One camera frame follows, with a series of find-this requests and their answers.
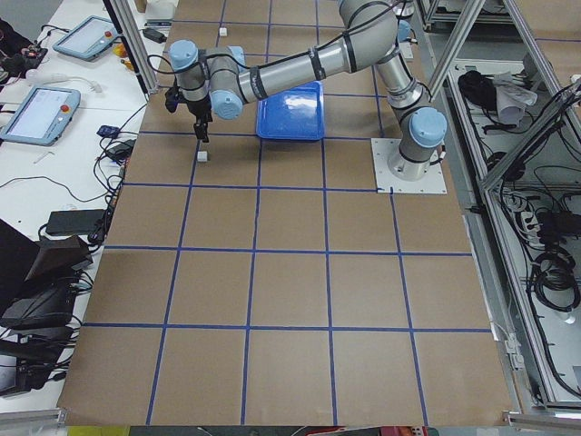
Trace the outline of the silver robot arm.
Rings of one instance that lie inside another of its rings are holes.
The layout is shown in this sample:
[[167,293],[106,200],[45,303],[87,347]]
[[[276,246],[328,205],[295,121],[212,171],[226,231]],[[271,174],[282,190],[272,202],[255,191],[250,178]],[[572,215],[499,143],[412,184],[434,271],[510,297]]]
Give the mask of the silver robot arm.
[[432,155],[443,143],[448,123],[400,52],[399,6],[398,1],[341,1],[344,30],[340,35],[255,66],[243,64],[238,48],[204,50],[191,40],[176,41],[169,50],[174,81],[165,93],[165,107],[173,113],[185,105],[195,117],[196,137],[207,142],[214,116],[232,120],[246,104],[335,74],[375,67],[401,130],[398,149],[388,159],[389,169],[401,180],[418,181],[433,164]]

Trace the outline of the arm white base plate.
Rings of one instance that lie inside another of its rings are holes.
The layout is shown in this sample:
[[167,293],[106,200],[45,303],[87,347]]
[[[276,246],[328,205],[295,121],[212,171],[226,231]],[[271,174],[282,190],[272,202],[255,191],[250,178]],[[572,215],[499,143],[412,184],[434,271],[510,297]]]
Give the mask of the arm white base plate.
[[410,163],[399,154],[400,139],[371,138],[370,143],[378,193],[448,193],[441,164],[431,164],[436,151],[425,163]]

